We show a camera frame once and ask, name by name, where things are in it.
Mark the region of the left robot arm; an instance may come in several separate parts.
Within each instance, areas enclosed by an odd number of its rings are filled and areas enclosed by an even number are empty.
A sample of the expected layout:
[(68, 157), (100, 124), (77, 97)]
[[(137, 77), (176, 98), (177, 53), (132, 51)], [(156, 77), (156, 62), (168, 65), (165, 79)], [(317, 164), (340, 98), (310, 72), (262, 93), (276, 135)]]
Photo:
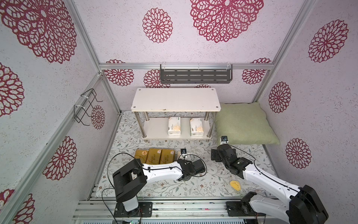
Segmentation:
[(116, 202), (124, 207), (126, 212), (139, 208), (137, 194), (146, 184), (164, 181), (188, 181), (192, 177), (206, 174), (207, 166), (201, 159), (188, 161), (179, 159), (168, 164), (145, 164), (140, 159), (133, 159), (117, 170), (113, 175), (113, 188)]

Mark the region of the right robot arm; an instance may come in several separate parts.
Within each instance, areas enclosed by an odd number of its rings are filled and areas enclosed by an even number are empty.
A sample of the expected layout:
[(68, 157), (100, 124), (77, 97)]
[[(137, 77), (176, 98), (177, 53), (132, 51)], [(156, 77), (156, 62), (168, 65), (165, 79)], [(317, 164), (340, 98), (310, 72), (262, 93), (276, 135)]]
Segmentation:
[(264, 214), (289, 224), (323, 224), (329, 214), (317, 192), (310, 186), (299, 187), (262, 170), (256, 158), (238, 157), (237, 148), (222, 144), (211, 150), (211, 159), (221, 162), (233, 175), (252, 182), (266, 190), (275, 199), (247, 193), (241, 200), (239, 211), (246, 214)]

